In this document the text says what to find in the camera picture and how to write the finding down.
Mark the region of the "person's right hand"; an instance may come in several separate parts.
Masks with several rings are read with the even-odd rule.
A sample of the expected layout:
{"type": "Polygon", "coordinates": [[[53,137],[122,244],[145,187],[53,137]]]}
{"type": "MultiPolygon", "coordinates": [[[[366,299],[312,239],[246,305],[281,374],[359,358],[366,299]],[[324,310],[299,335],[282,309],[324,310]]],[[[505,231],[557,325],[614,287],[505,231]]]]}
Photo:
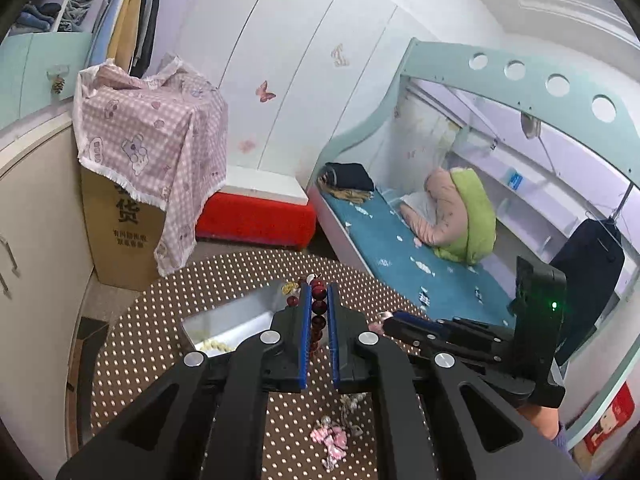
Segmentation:
{"type": "Polygon", "coordinates": [[[558,436],[561,425],[556,408],[524,404],[516,410],[548,440],[554,440],[558,436]]]}

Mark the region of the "purple sleeve forearm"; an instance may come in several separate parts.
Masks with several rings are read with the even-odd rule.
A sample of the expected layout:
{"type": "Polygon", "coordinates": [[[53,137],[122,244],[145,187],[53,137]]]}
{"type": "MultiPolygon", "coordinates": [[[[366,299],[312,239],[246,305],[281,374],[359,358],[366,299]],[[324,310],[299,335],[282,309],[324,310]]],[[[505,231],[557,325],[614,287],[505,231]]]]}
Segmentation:
{"type": "Polygon", "coordinates": [[[559,448],[565,455],[570,456],[570,451],[567,447],[567,437],[565,427],[562,422],[559,423],[558,432],[555,437],[551,440],[552,444],[559,448]]]}

